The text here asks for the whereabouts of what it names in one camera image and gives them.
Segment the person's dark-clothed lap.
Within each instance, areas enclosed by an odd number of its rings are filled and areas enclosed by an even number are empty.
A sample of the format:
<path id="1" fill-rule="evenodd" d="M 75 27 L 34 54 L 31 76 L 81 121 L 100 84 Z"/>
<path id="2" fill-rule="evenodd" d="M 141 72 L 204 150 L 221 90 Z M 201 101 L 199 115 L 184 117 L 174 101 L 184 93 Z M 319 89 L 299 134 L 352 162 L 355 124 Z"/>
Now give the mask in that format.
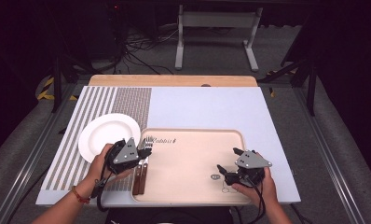
<path id="1" fill-rule="evenodd" d="M 228 207 L 110 209 L 104 224 L 234 224 Z"/>

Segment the person's left hand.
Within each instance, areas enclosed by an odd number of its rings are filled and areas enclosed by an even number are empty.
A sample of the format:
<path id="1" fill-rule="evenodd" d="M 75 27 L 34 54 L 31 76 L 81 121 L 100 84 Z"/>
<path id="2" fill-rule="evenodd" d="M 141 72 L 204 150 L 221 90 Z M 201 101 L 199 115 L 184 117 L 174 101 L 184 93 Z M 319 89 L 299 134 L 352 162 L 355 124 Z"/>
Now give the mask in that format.
<path id="1" fill-rule="evenodd" d="M 112 148 L 112 144 L 106 144 L 102 151 L 94 158 L 93 162 L 90 165 L 89 171 L 84 178 L 83 182 L 80 184 L 82 189 L 87 193 L 91 193 L 96 180 L 101 178 L 101 175 L 108 176 L 110 174 L 104 166 L 105 156 L 107 152 Z"/>

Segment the white round plate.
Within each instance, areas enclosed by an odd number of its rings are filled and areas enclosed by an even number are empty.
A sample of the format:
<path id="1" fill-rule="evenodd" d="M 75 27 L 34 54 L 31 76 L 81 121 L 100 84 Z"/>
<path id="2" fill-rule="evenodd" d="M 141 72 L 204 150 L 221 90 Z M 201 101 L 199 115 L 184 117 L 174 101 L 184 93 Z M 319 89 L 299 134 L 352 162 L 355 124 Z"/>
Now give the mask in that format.
<path id="1" fill-rule="evenodd" d="M 136 143 L 141 138 L 141 129 L 136 120 L 125 114 L 106 114 L 94 119 L 83 129 L 78 138 L 78 150 L 85 161 L 92 163 L 106 144 L 114 144 L 122 139 L 128 141 L 130 138 Z"/>

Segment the yellow and black floor tape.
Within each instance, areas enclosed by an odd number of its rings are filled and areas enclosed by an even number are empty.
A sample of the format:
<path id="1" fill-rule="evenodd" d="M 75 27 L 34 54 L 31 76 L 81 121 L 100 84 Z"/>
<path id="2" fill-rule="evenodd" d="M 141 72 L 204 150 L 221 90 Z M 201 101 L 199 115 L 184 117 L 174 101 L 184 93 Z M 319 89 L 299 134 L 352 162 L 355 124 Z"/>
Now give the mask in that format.
<path id="1" fill-rule="evenodd" d="M 55 96 L 53 94 L 49 94 L 48 90 L 54 83 L 54 77 L 49 77 L 43 85 L 41 92 L 39 92 L 36 96 L 37 100 L 54 100 Z"/>

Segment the black metal stand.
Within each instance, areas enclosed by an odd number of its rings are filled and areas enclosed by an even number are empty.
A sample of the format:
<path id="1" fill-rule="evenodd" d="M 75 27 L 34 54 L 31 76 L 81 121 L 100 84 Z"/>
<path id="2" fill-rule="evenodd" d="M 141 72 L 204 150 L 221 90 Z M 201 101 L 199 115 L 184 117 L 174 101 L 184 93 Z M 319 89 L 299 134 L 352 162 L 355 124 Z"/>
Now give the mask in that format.
<path id="1" fill-rule="evenodd" d="M 53 77 L 54 77 L 54 106 L 52 112 L 55 113 L 62 104 L 62 77 L 68 83 L 75 84 L 79 80 L 79 74 L 75 65 L 82 70 L 95 74 L 94 68 L 87 63 L 83 63 L 75 57 L 68 54 L 60 54 L 54 60 Z"/>
<path id="2" fill-rule="evenodd" d="M 290 80 L 290 85 L 293 88 L 300 88 L 306 80 L 308 80 L 308 91 L 306 98 L 306 107 L 309 113 L 314 117 L 314 99 L 317 82 L 317 74 L 315 73 L 315 66 L 313 60 L 300 60 L 298 62 L 290 63 L 279 71 L 273 72 L 271 75 L 267 75 L 264 78 L 258 79 L 257 83 L 271 83 L 273 80 L 289 74 L 295 70 L 295 74 Z"/>

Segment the grey metal stand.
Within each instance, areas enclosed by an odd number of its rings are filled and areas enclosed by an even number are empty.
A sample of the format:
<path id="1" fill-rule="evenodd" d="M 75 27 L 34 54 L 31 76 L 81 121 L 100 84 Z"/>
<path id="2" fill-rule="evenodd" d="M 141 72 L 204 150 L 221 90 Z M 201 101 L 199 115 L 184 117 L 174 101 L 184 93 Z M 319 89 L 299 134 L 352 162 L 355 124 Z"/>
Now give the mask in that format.
<path id="1" fill-rule="evenodd" d="M 253 72 L 259 70 L 253 51 L 253 43 L 259 22 L 262 17 L 263 8 L 258 7 L 254 12 L 197 12 L 185 11 L 184 6 L 179 6 L 178 11 L 178 42 L 175 55 L 174 67 L 177 70 L 183 68 L 184 57 L 184 28 L 249 28 L 251 33 L 247 40 L 242 42 L 249 65 Z"/>

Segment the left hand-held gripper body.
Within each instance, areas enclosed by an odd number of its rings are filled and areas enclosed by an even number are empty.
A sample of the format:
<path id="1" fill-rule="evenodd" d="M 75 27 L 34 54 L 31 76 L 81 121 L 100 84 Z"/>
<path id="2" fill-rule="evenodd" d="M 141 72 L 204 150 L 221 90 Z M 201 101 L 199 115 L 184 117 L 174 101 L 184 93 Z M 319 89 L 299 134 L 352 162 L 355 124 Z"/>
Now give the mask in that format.
<path id="1" fill-rule="evenodd" d="M 115 142 L 105 156 L 107 169 L 115 175 L 135 167 L 138 162 L 139 156 L 133 137 L 128 141 L 122 139 Z"/>

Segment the knife with brown handle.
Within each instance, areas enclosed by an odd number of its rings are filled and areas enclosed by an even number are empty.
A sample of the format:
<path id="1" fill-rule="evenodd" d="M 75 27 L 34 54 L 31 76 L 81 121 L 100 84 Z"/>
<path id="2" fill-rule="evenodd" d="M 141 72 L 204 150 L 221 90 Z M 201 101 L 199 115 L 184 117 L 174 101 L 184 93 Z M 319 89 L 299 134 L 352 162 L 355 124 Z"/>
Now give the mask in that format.
<path id="1" fill-rule="evenodd" d="M 138 149 L 144 149 L 145 147 L 145 139 L 139 144 Z M 141 179 L 141 173 L 142 173 L 142 167 L 143 167 L 144 160 L 141 159 L 138 163 L 138 165 L 135 167 L 134 172 L 134 178 L 133 178 L 133 187 L 132 187 L 132 195 L 138 195 L 139 194 L 139 188 L 140 188 L 140 179 Z"/>

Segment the fork with brown handle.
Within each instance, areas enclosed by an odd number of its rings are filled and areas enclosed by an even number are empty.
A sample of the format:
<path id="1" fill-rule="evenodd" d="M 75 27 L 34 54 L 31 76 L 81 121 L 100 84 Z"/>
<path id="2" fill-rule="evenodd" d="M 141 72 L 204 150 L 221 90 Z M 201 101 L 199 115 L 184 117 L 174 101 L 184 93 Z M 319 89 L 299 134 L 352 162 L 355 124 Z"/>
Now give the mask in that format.
<path id="1" fill-rule="evenodd" d="M 152 151 L 152 147 L 154 144 L 154 137 L 149 135 L 145 138 L 145 145 L 144 148 L 148 149 L 149 151 Z M 140 177 L 140 187 L 139 187 L 139 193 L 144 194 L 144 188 L 145 188 L 145 181 L 147 176 L 147 168 L 148 168 L 148 157 L 146 157 L 143 161 L 142 166 L 142 172 Z"/>

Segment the person's right hand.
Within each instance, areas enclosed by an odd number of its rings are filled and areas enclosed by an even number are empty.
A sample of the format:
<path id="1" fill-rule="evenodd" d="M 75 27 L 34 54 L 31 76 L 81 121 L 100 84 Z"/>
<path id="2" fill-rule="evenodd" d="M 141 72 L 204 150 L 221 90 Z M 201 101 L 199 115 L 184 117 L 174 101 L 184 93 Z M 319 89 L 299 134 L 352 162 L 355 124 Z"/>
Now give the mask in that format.
<path id="1" fill-rule="evenodd" d="M 277 199 L 277 191 L 273 178 L 271 177 L 270 169 L 264 168 L 265 177 L 263 181 L 257 186 L 259 192 L 262 194 L 267 210 L 271 210 L 274 207 L 280 206 Z M 252 204 L 255 206 L 259 205 L 260 197 L 255 189 L 244 187 L 241 184 L 233 184 L 232 188 L 237 192 L 248 197 Z"/>

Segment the aluminium rail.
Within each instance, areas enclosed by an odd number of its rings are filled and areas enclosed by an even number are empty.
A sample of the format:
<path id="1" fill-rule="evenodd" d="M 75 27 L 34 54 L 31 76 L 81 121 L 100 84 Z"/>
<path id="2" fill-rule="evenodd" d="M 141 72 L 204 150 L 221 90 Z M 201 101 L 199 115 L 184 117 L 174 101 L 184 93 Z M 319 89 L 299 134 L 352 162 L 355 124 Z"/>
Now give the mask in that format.
<path id="1" fill-rule="evenodd" d="M 74 92 L 75 87 L 76 84 L 66 84 L 60 91 L 62 100 L 54 104 L 55 111 L 49 113 L 48 121 L 45 123 L 42 133 L 38 135 L 36 143 L 28 155 L 28 158 L 22 163 L 22 167 L 18 171 L 16 179 L 11 185 L 6 198 L 0 206 L 0 224 L 6 224 L 9 222 L 12 212 L 16 210 L 16 206 L 21 201 L 22 193 L 25 190 L 26 185 L 34 172 L 34 169 L 45 150 L 48 138 L 53 133 L 54 126 L 60 117 L 61 112 L 69 101 L 69 98 Z"/>
<path id="2" fill-rule="evenodd" d="M 337 194 L 342 202 L 344 209 L 350 219 L 351 224 L 365 224 L 364 217 L 354 200 L 352 193 L 350 192 L 350 187 L 344 178 L 341 170 L 339 169 L 337 162 L 330 150 L 328 143 L 326 142 L 323 132 L 316 120 L 314 118 L 306 105 L 306 97 L 302 90 L 295 88 L 293 89 L 295 98 L 301 106 L 303 114 L 306 116 L 306 120 L 312 129 L 312 132 L 316 138 L 317 145 L 319 148 L 319 153 L 323 159 L 324 165 L 331 177 Z"/>

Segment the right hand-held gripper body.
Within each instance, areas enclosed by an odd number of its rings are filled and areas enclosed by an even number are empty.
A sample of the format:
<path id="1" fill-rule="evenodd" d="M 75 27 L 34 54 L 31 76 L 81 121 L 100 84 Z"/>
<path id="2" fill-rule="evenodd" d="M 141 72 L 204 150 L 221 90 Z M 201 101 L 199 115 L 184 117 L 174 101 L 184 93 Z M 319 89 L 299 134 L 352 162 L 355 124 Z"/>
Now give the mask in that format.
<path id="1" fill-rule="evenodd" d="M 271 166 L 270 161 L 260 157 L 253 150 L 246 150 L 237 158 L 235 164 L 238 166 L 238 171 L 227 172 L 227 179 L 225 179 L 229 186 L 238 183 L 245 187 L 256 187 L 265 177 L 264 168 Z"/>

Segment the striped grey placemat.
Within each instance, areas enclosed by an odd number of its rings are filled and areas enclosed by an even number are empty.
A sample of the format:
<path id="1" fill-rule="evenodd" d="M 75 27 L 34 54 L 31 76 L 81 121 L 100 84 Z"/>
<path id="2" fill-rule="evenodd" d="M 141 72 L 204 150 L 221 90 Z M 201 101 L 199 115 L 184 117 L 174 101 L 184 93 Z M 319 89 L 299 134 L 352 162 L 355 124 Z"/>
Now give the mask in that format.
<path id="1" fill-rule="evenodd" d="M 41 189 L 67 191 L 87 174 L 90 163 L 79 153 L 78 138 L 94 119 L 120 113 L 132 117 L 140 129 L 144 129 L 148 121 L 151 93 L 150 88 L 85 87 Z"/>

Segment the white board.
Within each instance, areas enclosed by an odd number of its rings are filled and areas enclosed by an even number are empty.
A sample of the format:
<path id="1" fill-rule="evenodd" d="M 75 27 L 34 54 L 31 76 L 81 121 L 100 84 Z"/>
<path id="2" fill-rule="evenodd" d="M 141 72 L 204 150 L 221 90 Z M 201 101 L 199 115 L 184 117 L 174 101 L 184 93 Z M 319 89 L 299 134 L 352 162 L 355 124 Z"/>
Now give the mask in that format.
<path id="1" fill-rule="evenodd" d="M 152 90 L 145 129 L 236 130 L 243 150 L 254 150 L 271 162 L 280 203 L 297 203 L 300 196 L 262 91 L 257 87 L 136 87 Z M 172 206 L 138 203 L 132 195 L 133 178 L 107 186 L 101 202 L 105 207 Z M 40 189 L 36 202 L 52 205 L 67 191 Z"/>

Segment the beige plastic tray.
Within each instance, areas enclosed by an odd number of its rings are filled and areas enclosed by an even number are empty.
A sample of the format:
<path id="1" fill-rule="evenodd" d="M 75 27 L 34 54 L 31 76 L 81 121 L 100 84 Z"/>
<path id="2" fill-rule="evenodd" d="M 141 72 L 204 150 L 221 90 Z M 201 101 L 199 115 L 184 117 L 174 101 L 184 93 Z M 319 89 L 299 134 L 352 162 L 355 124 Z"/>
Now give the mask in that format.
<path id="1" fill-rule="evenodd" d="M 152 154 L 138 203 L 172 206 L 224 206 L 246 204 L 249 199 L 225 183 L 217 169 L 238 170 L 233 149 L 243 148 L 236 130 L 145 129 L 153 139 Z"/>

